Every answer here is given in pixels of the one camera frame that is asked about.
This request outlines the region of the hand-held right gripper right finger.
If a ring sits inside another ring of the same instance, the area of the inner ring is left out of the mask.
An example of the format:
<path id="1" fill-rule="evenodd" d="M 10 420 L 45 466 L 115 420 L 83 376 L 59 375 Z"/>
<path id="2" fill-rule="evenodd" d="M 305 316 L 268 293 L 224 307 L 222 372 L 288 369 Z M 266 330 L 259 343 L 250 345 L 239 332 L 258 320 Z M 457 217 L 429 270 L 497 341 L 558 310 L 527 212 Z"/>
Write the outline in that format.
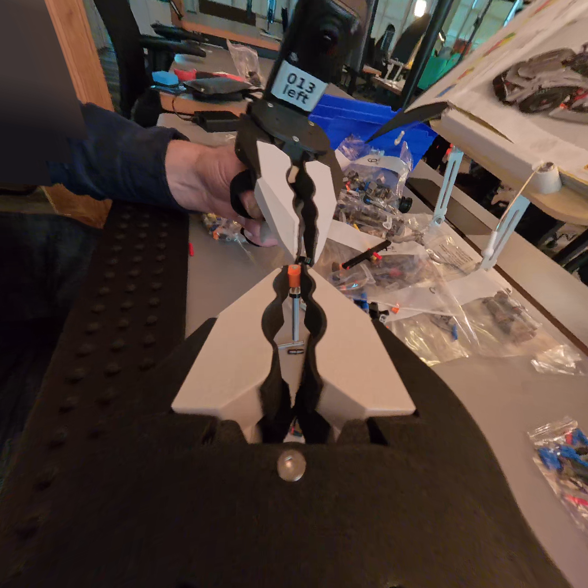
<path id="1" fill-rule="evenodd" d="M 373 322 L 313 268 L 302 267 L 307 347 L 300 380 L 300 428 L 307 444 L 328 443 L 353 420 L 416 411 Z"/>

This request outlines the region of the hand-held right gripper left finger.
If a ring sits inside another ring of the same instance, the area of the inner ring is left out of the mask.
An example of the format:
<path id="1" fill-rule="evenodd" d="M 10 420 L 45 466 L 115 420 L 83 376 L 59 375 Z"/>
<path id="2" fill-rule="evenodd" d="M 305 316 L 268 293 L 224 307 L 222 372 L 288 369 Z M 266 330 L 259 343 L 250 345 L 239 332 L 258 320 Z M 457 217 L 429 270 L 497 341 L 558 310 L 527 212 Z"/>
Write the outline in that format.
<path id="1" fill-rule="evenodd" d="M 213 321 L 172 401 L 175 413 L 259 427 L 264 443 L 282 443 L 289 429 L 289 387 L 275 336 L 288 297 L 288 267 L 273 270 Z"/>

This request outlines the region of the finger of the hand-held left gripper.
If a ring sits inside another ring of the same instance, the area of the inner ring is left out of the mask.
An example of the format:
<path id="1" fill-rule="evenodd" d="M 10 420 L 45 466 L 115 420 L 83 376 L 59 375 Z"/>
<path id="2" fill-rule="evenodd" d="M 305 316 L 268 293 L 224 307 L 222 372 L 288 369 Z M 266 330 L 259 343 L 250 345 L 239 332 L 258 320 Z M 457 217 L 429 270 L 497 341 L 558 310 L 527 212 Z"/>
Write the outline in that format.
<path id="1" fill-rule="evenodd" d="M 313 266 L 326 244 L 337 204 L 332 169 L 318 160 L 301 164 L 294 182 L 299 219 L 297 258 Z"/>
<path id="2" fill-rule="evenodd" d="M 288 183 L 292 168 L 290 157 L 276 145 L 256 141 L 259 173 L 254 188 L 255 200 L 263 214 L 260 243 L 267 245 L 275 239 L 288 260 L 300 256 L 300 210 L 296 196 Z"/>

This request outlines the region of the person's left forearm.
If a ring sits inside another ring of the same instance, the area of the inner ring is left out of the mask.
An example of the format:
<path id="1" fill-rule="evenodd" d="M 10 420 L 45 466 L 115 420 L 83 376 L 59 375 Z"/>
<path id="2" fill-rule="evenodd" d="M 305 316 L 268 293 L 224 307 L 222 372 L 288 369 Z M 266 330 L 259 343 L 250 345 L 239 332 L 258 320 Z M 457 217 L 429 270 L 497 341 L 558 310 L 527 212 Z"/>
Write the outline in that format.
<path id="1" fill-rule="evenodd" d="M 48 162 L 50 185 L 97 201 L 183 210 L 169 188 L 165 159 L 169 144 L 187 137 L 175 129 L 143 128 L 92 103 L 79 106 L 87 137 L 68 139 L 68 162 Z"/>

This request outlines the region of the large bag dark lego pieces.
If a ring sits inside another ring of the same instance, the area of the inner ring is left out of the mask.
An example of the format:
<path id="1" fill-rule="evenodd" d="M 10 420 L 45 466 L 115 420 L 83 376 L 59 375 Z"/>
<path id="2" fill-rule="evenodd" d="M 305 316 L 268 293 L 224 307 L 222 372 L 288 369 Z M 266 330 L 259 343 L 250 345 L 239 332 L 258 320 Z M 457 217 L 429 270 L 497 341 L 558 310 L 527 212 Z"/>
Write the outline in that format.
<path id="1" fill-rule="evenodd" d="M 405 218 L 398 210 L 413 158 L 406 142 L 401 155 L 386 156 L 383 151 L 351 135 L 336 149 L 343 185 L 337 197 L 334 220 L 382 238 L 397 237 L 404 231 Z"/>

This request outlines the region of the black lego beam red pins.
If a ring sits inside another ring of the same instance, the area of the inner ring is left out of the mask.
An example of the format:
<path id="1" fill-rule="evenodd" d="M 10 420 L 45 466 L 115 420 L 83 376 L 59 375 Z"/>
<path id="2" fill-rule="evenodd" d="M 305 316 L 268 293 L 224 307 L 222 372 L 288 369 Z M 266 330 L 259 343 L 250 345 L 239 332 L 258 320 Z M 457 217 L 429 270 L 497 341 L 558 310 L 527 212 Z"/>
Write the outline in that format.
<path id="1" fill-rule="evenodd" d="M 361 264 L 364 261 L 368 261 L 371 263 L 378 263 L 383 258 L 383 253 L 387 252 L 386 247 L 373 247 L 371 249 L 366 250 L 365 252 L 358 254 L 357 256 L 345 261 L 339 265 L 341 270 L 349 270 L 357 265 Z"/>

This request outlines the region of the small bag blue lego pieces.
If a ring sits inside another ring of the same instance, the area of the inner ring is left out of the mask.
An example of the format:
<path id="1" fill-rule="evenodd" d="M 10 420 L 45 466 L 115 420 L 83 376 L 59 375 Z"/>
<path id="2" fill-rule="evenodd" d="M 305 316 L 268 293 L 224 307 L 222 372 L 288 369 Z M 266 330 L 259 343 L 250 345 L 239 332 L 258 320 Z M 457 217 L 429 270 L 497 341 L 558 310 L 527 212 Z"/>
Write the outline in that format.
<path id="1" fill-rule="evenodd" d="M 527 432 L 533 461 L 577 527 L 587 535 L 587 435 L 568 416 Z"/>

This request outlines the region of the person's left hand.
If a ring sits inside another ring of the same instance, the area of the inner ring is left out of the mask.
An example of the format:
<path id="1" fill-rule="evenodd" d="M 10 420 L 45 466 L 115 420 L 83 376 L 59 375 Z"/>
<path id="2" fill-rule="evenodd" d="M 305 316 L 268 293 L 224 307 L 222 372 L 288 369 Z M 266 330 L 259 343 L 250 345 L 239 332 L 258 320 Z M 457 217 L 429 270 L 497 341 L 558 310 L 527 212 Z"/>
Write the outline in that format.
<path id="1" fill-rule="evenodd" d="M 254 191 L 246 190 L 240 194 L 243 207 L 251 218 L 239 215 L 232 208 L 231 181 L 246 170 L 236 156 L 234 142 L 207 146 L 173 140 L 166 151 L 165 170 L 172 197 L 182 208 L 236 221 L 244 228 L 247 239 L 255 245 L 278 245 L 273 234 L 262 228 L 265 218 Z"/>

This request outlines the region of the blue plastic bin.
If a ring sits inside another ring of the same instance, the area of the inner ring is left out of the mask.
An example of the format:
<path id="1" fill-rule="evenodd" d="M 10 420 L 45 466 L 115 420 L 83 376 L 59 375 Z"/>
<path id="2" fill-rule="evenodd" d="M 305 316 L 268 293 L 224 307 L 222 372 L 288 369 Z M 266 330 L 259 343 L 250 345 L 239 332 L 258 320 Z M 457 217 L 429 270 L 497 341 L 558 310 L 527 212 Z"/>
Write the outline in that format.
<path id="1" fill-rule="evenodd" d="M 367 141 L 397 113 L 386 105 L 325 94 L 311 112 L 309 119 L 325 131 L 331 148 L 335 150 L 351 135 Z M 395 145 L 394 142 L 401 131 L 405 132 L 401 142 L 407 143 L 415 166 L 437 137 L 425 123 L 413 123 L 391 131 L 375 139 L 371 147 L 383 151 L 386 156 L 399 157 L 401 143 Z"/>

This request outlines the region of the black power adapter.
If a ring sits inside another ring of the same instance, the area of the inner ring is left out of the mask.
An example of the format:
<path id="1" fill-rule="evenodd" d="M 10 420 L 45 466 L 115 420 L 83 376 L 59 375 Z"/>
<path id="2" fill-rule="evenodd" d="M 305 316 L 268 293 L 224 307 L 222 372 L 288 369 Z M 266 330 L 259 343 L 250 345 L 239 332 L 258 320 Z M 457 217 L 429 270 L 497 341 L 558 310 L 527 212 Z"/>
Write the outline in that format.
<path id="1" fill-rule="evenodd" d="M 238 130 L 240 117 L 231 111 L 199 111 L 190 121 L 208 133 L 230 133 Z"/>

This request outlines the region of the dark pouch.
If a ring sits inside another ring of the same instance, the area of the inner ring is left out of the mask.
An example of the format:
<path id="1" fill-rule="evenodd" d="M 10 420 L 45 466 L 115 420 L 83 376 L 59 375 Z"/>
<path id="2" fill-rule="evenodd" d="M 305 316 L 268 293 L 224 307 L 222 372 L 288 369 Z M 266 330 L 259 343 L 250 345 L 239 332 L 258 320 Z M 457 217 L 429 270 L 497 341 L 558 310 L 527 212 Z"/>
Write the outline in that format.
<path id="1" fill-rule="evenodd" d="M 231 77 L 200 77 L 183 82 L 187 92 L 197 100 L 239 100 L 254 86 Z"/>

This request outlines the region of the pile of clear plastic bags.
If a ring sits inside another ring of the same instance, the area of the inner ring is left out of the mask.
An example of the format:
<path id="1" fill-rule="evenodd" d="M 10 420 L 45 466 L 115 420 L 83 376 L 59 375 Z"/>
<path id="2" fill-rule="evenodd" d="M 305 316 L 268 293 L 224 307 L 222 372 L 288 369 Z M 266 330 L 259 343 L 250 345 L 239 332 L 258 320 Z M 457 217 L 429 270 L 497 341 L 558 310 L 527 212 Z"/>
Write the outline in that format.
<path id="1" fill-rule="evenodd" d="M 352 299 L 398 305 L 386 324 L 428 366 L 453 359 L 522 357 L 539 373 L 586 376 L 587 357 L 555 333 L 519 291 L 445 224 L 427 214 L 404 214 L 400 236 L 382 238 L 333 220 L 319 273 Z M 339 265 L 373 247 L 386 247 L 378 263 L 349 270 Z"/>

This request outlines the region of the dark perforated board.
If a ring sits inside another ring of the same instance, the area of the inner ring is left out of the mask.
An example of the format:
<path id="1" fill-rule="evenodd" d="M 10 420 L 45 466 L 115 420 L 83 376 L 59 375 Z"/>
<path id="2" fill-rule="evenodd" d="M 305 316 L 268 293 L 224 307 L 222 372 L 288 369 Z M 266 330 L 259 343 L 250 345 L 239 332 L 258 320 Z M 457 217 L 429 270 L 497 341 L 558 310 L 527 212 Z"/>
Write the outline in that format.
<path id="1" fill-rule="evenodd" d="M 202 437 L 172 413 L 187 214 L 115 204 L 1 494 L 1 587 L 175 587 L 206 537 Z"/>

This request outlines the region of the black office chair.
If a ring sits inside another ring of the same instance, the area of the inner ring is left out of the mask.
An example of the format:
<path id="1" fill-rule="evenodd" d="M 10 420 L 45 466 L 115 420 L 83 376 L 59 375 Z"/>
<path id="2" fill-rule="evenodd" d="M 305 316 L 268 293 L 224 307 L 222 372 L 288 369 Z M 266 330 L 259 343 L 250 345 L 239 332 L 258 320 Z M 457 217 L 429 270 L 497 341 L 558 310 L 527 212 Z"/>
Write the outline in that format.
<path id="1" fill-rule="evenodd" d="M 168 72 L 175 56 L 206 57 L 200 33 L 181 27 L 153 23 L 154 34 L 139 30 L 128 1 L 95 1 L 114 48 L 119 71 L 120 110 L 124 117 L 143 128 L 157 125 L 164 112 L 160 91 L 153 88 L 152 75 Z"/>

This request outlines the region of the open instruction book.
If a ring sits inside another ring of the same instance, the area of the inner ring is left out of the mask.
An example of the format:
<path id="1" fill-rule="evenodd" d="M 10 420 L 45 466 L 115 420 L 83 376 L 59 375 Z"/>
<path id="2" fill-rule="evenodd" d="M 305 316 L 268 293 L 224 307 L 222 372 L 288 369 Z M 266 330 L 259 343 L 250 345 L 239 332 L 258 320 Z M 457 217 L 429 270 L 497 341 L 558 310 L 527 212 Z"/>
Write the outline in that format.
<path id="1" fill-rule="evenodd" d="M 534 1 L 372 136 L 413 121 L 587 226 L 587 1 Z"/>

